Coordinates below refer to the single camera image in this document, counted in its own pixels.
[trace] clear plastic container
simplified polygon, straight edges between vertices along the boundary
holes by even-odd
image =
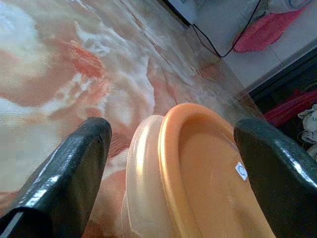
[[[124,237],[274,237],[239,164],[233,128],[213,111],[150,116],[129,150]]]
[[[122,204],[124,237],[175,237],[159,172],[158,140],[162,116],[137,128],[129,150]]]

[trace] black cable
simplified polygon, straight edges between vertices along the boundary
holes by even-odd
[[[254,10],[253,10],[253,12],[252,12],[252,14],[251,14],[251,17],[250,17],[248,23],[247,23],[246,26],[243,28],[243,30],[242,30],[242,32],[240,33],[240,36],[238,37],[238,39],[237,39],[237,40],[235,41],[235,43],[232,45],[231,49],[230,49],[227,53],[225,53],[223,56],[222,56],[221,54],[219,54],[219,52],[216,50],[216,48],[214,47],[213,43],[212,43],[211,40],[208,38],[208,36],[206,36],[206,34],[205,34],[204,32],[202,32],[202,30],[199,29],[196,24],[192,24],[192,26],[193,26],[193,28],[194,28],[194,31],[195,31],[195,33],[196,33],[196,35],[197,35],[199,41],[203,44],[204,47],[206,47],[209,51],[211,51],[211,52],[212,52],[213,54],[215,54],[216,56],[218,56],[218,57],[220,57],[220,58],[226,57],[226,56],[233,50],[233,48],[235,47],[235,45],[236,45],[236,44],[238,43],[238,41],[240,40],[240,38],[241,38],[241,36],[243,35],[243,33],[244,33],[244,32],[246,31],[246,29],[248,28],[248,26],[249,26],[249,24],[250,24],[250,22],[251,22],[251,20],[252,20],[252,18],[253,18],[253,16],[254,16],[254,14],[256,13],[256,11],[257,11],[257,9],[258,9],[260,3],[261,3],[261,1],[262,1],[262,0],[259,0],[259,1],[258,1],[256,7],[254,8]],[[211,49],[209,49],[209,48],[202,42],[202,40],[200,39],[200,37],[199,37],[199,35],[198,35],[198,33],[197,33],[197,31],[196,31],[195,28],[197,28],[197,30],[199,30],[199,31],[203,34],[203,36],[205,36],[205,38],[208,40],[209,44],[210,44],[211,47],[213,48],[214,52],[213,52]]]

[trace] marble floor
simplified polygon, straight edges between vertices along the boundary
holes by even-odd
[[[176,104],[230,123],[260,113],[192,28],[156,0],[0,1],[0,213],[87,117],[113,131],[86,237],[121,236],[127,151],[138,124]]]

